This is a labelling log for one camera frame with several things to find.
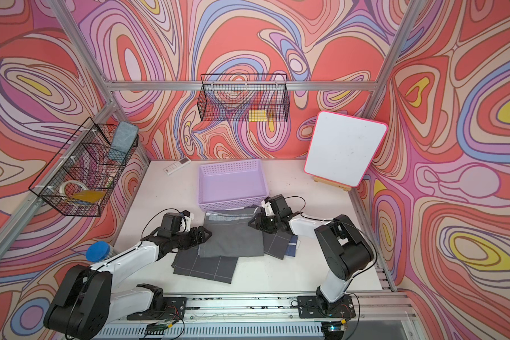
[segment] black bracket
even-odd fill
[[[164,297],[163,289],[152,284],[138,284],[137,287],[143,287],[153,292],[153,301],[149,309],[143,312],[132,313],[127,316],[127,320],[165,320],[171,319],[170,314],[177,313],[183,319],[185,316],[186,297]]]
[[[299,304],[301,319],[340,318],[348,321],[356,315],[353,300],[349,295],[344,295],[338,301],[330,303],[330,308],[327,311],[318,308],[316,296],[297,296],[296,300]]]

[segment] black wire basket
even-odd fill
[[[38,174],[29,190],[64,216],[101,216],[103,207],[138,146],[136,137],[128,153],[112,149],[110,145],[116,127],[112,124],[95,124],[90,118],[86,120]],[[74,137],[81,138],[80,142],[68,157],[60,157],[63,160],[51,170],[56,157],[65,152]],[[49,180],[42,180],[42,175],[49,171],[53,171]],[[45,183],[36,186],[38,180]],[[91,200],[79,199],[80,193],[85,190],[90,191]]]
[[[201,75],[198,112],[202,121],[287,121],[285,73],[207,73]]]

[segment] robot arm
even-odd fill
[[[319,241],[330,270],[325,282],[316,290],[317,309],[326,315],[327,311],[342,304],[354,274],[374,260],[372,248],[351,219],[339,215],[325,220],[301,212],[293,213],[282,195],[267,197],[262,205],[265,216],[261,218],[260,228],[263,231],[274,233],[280,229]],[[347,242],[341,245],[339,239],[346,239]]]
[[[102,327],[122,316],[142,312],[161,316],[163,290],[139,284],[124,292],[111,293],[120,282],[146,265],[160,260],[174,248],[188,249],[211,237],[204,227],[191,228],[192,214],[167,213],[161,226],[130,249],[89,267],[68,270],[47,310],[43,324],[80,340],[93,338]]]

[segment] remote control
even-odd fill
[[[187,157],[183,157],[181,160],[178,160],[177,162],[175,162],[174,164],[166,167],[164,169],[164,172],[167,174],[167,175],[171,175],[174,171],[176,170],[179,170],[181,169],[182,167],[186,166],[187,164],[189,164],[191,162],[190,159],[188,159]]]

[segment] psychedelic patterned wall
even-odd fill
[[[432,339],[510,338],[510,1],[431,0],[360,186]]]
[[[375,80],[403,0],[109,0],[72,14],[109,80],[200,80],[286,72],[290,80]],[[316,114],[360,112],[367,92],[292,92],[290,120],[201,122],[196,92],[121,92],[152,159],[294,158]]]
[[[0,1],[0,227],[41,168],[103,104],[45,2]],[[142,169],[135,154],[100,218],[41,207],[0,262],[0,339],[53,337],[42,319],[59,283],[90,244],[113,237]]]
[[[201,122],[197,92],[116,92],[153,160],[201,158],[295,158],[304,156],[315,118],[326,109],[358,114],[368,92],[309,91],[304,109],[291,103],[287,122]]]

